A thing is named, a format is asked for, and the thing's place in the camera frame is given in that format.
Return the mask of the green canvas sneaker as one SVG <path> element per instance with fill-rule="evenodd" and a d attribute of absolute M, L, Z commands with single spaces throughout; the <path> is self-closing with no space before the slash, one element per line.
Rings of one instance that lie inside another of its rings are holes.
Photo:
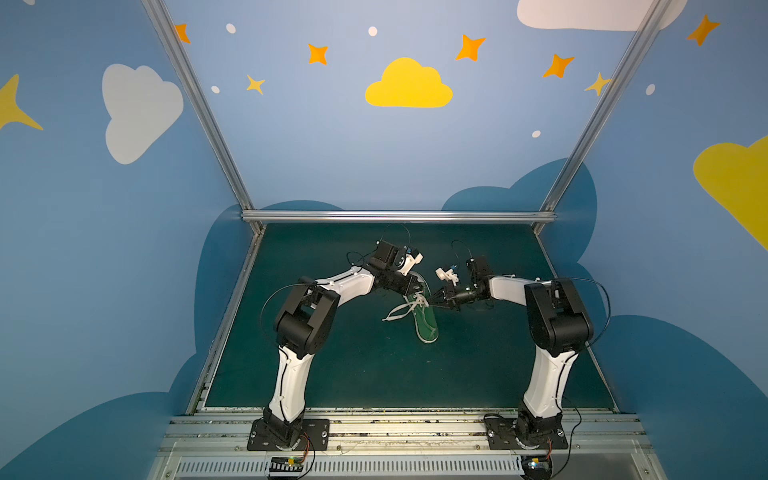
<path fill-rule="evenodd" d="M 415 329 L 418 338 L 426 344 L 434 343 L 439 336 L 434 309 L 429 304 L 431 289 L 422 275 L 415 272 L 419 284 L 422 287 L 420 292 L 405 296 L 408 303 L 409 312 L 414 317 Z"/>

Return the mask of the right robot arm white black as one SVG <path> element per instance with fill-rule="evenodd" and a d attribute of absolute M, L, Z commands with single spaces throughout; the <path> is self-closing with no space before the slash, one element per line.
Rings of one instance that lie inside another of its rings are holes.
<path fill-rule="evenodd" d="M 456 268 L 435 270 L 444 286 L 430 297 L 435 306 L 458 310 L 464 304 L 498 300 L 526 308 L 535 359 L 515 423 L 516 436 L 532 444 L 562 428 L 562 400 L 573 363 L 594 335 L 594 327 L 573 281 L 531 280 L 495 274 L 485 257 L 467 260 L 469 284 Z"/>

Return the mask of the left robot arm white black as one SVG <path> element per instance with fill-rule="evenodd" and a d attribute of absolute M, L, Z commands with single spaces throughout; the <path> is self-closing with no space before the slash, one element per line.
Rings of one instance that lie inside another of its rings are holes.
<path fill-rule="evenodd" d="M 311 363 L 329 337 L 338 308 L 377 289 L 404 297 L 422 292 L 413 272 L 422 260 L 414 247 L 380 240 L 364 264 L 329 278 L 303 277 L 291 286 L 274 323 L 279 367 L 273 398 L 263 413 L 273 432 L 284 437 L 300 432 Z"/>

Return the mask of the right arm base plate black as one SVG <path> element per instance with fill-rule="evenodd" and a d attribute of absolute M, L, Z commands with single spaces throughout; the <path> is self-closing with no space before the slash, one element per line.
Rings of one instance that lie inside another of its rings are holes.
<path fill-rule="evenodd" d="M 486 414 L 483 423 L 491 450 L 567 450 L 569 447 L 561 414 L 546 418 L 533 418 L 527 414 L 517 418 Z"/>

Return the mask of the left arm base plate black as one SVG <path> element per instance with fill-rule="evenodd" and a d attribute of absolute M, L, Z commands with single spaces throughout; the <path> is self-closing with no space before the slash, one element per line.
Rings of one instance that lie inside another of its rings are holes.
<path fill-rule="evenodd" d="M 328 419 L 303 419 L 286 424 L 258 419 L 248 436 L 248 451 L 326 451 L 329 441 Z"/>

